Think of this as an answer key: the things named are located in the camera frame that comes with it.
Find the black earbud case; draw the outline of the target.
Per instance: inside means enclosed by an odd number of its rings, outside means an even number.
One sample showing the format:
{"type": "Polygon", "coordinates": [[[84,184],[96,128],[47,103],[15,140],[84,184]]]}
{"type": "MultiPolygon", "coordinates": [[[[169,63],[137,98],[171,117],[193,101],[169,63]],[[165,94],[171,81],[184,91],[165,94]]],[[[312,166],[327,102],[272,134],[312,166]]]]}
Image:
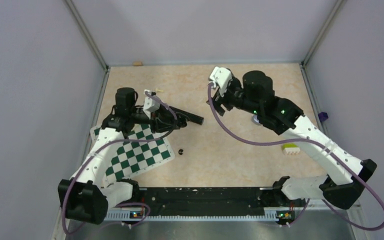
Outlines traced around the black earbud case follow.
{"type": "Polygon", "coordinates": [[[185,119],[178,119],[178,120],[176,121],[176,127],[177,127],[178,129],[185,128],[187,125],[188,125],[188,121],[185,120],[185,119]]]}

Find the lavender earbud charging case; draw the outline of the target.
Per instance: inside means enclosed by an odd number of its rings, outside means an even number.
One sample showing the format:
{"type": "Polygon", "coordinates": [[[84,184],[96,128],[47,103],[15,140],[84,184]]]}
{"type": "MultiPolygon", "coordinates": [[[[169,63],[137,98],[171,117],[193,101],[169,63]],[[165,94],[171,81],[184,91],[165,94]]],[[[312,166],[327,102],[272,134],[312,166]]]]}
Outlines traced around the lavender earbud charging case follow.
{"type": "Polygon", "coordinates": [[[261,126],[262,124],[259,122],[258,120],[258,116],[257,115],[253,115],[252,118],[251,118],[252,122],[258,126],[261,126]]]}

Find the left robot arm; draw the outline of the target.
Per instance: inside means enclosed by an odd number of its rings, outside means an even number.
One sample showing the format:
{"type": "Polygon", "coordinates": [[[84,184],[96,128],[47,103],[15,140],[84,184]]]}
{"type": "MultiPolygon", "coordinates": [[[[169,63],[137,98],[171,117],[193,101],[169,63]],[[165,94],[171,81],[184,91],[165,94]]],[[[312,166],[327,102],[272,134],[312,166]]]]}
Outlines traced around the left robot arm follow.
{"type": "Polygon", "coordinates": [[[127,180],[104,183],[106,171],[113,154],[123,143],[140,143],[141,139],[129,138],[135,125],[147,124],[152,133],[162,133],[165,138],[180,128],[175,111],[162,102],[156,93],[145,90],[145,101],[137,105],[139,94],[131,87],[116,91],[115,104],[102,121],[98,137],[84,162],[70,177],[57,187],[61,206],[61,220],[76,220],[101,224],[108,210],[125,203],[134,207],[140,202],[140,193],[127,180]]]}

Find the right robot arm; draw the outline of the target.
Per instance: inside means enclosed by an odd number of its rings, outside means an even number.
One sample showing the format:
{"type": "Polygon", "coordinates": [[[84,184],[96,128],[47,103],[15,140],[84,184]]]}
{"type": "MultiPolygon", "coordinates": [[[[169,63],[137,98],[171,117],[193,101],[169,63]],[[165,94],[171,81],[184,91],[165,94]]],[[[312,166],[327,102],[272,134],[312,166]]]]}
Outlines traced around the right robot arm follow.
{"type": "Polygon", "coordinates": [[[208,102],[219,115],[234,108],[256,115],[263,127],[281,137],[281,144],[295,144],[325,170],[321,176],[280,178],[273,184],[277,205],[287,206],[297,199],[318,199],[347,210],[358,200],[377,164],[347,153],[320,131],[300,107],[276,96],[269,76],[252,70],[238,79],[230,69],[216,66],[208,80],[215,90],[208,102]]]}

